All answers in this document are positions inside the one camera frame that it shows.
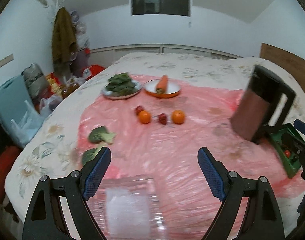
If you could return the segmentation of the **green box lid tray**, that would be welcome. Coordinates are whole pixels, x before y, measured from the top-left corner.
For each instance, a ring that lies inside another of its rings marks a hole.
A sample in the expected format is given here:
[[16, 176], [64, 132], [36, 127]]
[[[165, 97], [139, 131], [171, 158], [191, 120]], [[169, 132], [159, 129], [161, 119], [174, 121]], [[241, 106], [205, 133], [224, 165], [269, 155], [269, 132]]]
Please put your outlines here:
[[[271, 128], [267, 138], [275, 148], [288, 178], [293, 178], [302, 166], [297, 154], [294, 152], [293, 140], [298, 139], [305, 144], [304, 139], [291, 123], [281, 125], [279, 128]], [[285, 150], [291, 152], [290, 158], [285, 156]]]

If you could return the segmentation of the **red yellow snack boxes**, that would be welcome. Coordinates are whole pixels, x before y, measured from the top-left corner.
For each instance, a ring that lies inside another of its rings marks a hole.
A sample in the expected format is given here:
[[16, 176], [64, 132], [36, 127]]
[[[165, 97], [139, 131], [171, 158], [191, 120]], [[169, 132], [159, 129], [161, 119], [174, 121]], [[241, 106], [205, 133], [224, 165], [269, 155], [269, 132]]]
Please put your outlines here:
[[61, 92], [63, 89], [63, 85], [60, 83], [59, 79], [54, 75], [54, 73], [50, 73], [45, 76], [47, 82], [49, 83], [48, 85], [48, 92], [52, 95], [57, 95], [61, 97]]

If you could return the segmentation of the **bok choy piece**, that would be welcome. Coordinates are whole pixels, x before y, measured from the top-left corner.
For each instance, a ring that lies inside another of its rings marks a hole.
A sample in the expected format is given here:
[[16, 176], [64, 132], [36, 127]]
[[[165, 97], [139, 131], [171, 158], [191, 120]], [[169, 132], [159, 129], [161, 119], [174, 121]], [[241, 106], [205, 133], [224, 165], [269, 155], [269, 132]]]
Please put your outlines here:
[[105, 126], [97, 127], [91, 130], [88, 135], [88, 141], [93, 144], [99, 144], [105, 142], [107, 144], [113, 144], [116, 133], [111, 133]]
[[81, 158], [81, 163], [84, 166], [88, 161], [92, 161], [96, 155], [99, 153], [99, 151], [106, 146], [106, 143], [100, 142], [96, 148], [89, 149], [85, 151]]

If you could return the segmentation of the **white coat rack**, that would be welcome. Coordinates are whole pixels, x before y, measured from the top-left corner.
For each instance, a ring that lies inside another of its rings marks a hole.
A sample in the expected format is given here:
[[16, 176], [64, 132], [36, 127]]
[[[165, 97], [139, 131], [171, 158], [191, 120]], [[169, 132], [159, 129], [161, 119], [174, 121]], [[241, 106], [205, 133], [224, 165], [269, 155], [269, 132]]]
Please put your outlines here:
[[53, 12], [54, 14], [56, 15], [57, 12], [64, 7], [64, 3], [65, 3], [66, 0], [62, 0], [62, 1], [59, 1], [59, 0], [53, 0], [54, 4], [52, 5], [52, 9], [53, 9]]

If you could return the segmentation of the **wooden headboard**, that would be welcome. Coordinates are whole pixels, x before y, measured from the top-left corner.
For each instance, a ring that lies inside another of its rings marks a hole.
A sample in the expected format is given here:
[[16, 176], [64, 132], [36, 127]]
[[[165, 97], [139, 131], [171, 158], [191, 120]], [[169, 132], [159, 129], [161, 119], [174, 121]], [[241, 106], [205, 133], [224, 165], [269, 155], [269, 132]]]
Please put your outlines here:
[[305, 60], [301, 57], [266, 43], [261, 44], [260, 57], [282, 67], [298, 82], [305, 82]]

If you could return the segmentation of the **orange oval dish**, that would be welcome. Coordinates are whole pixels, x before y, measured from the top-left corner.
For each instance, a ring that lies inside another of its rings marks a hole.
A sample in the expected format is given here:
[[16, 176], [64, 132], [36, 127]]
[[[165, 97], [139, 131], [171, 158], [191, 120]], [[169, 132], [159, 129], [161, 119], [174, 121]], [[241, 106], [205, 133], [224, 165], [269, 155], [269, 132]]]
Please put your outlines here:
[[181, 86], [170, 80], [161, 85], [158, 79], [150, 80], [143, 85], [143, 88], [146, 94], [159, 99], [170, 99], [178, 96], [181, 92]]

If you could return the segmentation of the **floral bed quilt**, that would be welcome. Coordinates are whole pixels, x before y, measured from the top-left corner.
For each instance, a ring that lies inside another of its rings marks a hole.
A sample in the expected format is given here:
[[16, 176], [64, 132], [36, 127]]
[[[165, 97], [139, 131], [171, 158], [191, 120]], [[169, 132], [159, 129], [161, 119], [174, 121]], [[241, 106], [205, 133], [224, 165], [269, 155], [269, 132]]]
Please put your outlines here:
[[130, 53], [91, 78], [63, 100], [31, 142], [20, 153], [5, 180], [5, 192], [20, 221], [24, 221], [33, 190], [42, 172], [66, 175], [74, 167], [77, 128], [82, 112], [100, 95], [113, 74], [167, 74], [195, 87], [237, 90], [245, 88], [253, 67], [264, 66], [279, 75], [296, 93], [287, 121], [305, 122], [305, 92], [288, 70], [259, 57], [212, 59], [193, 54]]

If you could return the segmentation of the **clear plastic container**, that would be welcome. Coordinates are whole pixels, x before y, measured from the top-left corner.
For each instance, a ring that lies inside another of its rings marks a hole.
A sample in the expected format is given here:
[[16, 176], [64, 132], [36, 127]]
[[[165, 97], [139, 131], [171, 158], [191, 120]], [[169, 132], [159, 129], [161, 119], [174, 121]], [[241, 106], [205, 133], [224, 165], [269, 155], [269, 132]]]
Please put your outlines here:
[[105, 179], [87, 205], [107, 239], [168, 239], [154, 179]]

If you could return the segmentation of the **red apple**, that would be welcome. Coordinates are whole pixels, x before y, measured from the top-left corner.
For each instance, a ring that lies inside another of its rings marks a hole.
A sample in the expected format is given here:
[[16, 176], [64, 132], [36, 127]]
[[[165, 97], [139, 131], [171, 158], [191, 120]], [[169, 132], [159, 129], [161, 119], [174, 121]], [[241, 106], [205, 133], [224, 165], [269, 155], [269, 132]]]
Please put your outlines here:
[[135, 108], [136, 115], [139, 115], [142, 111], [144, 111], [144, 108], [142, 106], [137, 106]]
[[289, 150], [285, 150], [284, 151], [284, 154], [287, 158], [290, 158], [291, 157], [291, 152]]
[[166, 125], [167, 124], [167, 116], [165, 113], [161, 113], [158, 115], [158, 121], [160, 124], [162, 125]]

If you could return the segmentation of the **white plastic bag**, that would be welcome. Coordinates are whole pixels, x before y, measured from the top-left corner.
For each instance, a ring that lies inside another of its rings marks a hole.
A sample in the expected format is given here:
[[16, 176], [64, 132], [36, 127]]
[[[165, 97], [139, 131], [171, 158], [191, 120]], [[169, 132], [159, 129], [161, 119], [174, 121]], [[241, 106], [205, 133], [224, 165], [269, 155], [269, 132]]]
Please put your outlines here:
[[11, 134], [22, 148], [25, 148], [33, 139], [45, 120], [27, 100], [24, 101], [24, 104], [26, 111], [20, 122], [17, 123], [14, 119], [10, 120]]

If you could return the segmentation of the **small orange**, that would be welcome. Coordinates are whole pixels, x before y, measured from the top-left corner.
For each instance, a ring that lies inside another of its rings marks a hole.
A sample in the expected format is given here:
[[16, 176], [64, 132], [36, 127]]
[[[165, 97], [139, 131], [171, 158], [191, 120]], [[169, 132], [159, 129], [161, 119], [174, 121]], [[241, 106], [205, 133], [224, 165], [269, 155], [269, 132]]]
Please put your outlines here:
[[138, 119], [141, 124], [149, 124], [151, 122], [151, 114], [143, 110], [139, 112]]

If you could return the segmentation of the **black copper electric kettle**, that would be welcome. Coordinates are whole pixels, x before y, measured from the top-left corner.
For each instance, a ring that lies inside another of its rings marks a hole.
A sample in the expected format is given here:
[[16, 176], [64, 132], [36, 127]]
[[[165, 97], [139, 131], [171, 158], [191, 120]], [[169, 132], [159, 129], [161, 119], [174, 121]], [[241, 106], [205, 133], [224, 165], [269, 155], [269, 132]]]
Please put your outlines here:
[[[286, 103], [274, 126], [269, 125], [282, 97]], [[230, 118], [232, 129], [243, 139], [258, 143], [269, 130], [279, 128], [286, 119], [296, 93], [269, 69], [255, 65], [240, 103]]]

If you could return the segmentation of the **bok choy piece lower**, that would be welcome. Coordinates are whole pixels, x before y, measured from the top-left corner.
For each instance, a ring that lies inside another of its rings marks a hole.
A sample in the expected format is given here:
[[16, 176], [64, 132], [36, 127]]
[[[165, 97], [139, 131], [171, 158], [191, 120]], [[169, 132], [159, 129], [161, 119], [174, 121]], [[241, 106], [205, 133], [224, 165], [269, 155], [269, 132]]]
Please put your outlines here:
[[89, 149], [85, 151], [81, 158], [81, 163], [84, 166], [88, 161], [92, 161], [96, 155], [99, 153], [99, 151], [106, 146], [106, 143], [100, 142], [96, 148]]

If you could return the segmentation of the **pink plastic sheet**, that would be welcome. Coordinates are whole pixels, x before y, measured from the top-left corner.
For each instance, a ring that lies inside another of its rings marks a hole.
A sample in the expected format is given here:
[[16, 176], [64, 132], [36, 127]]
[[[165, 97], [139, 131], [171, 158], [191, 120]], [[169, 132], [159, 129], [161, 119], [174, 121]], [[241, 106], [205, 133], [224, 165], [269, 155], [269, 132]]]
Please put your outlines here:
[[[185, 82], [181, 94], [172, 99], [157, 99], [144, 92], [117, 101], [99, 96], [81, 115], [77, 148], [80, 153], [94, 148], [88, 135], [96, 127], [105, 126], [116, 133], [109, 146], [112, 162], [105, 178], [151, 176], [170, 239], [200, 239], [220, 207], [197, 161], [202, 147], [242, 177], [266, 176], [289, 233], [299, 216], [305, 181], [299, 174], [288, 178], [267, 139], [255, 144], [232, 130], [230, 117], [241, 96], [241, 90], [195, 87]], [[151, 114], [149, 124], [139, 122], [137, 106]], [[172, 122], [174, 110], [185, 113], [183, 124]], [[158, 121], [161, 113], [167, 116], [166, 125]]]

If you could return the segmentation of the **wall switch panel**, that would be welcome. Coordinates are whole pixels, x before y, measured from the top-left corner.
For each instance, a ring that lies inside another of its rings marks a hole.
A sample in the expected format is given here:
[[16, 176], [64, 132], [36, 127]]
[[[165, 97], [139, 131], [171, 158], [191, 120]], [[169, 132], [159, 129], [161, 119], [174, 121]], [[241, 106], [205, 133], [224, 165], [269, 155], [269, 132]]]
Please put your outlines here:
[[14, 60], [14, 55], [10, 54], [0, 60], [0, 68]]

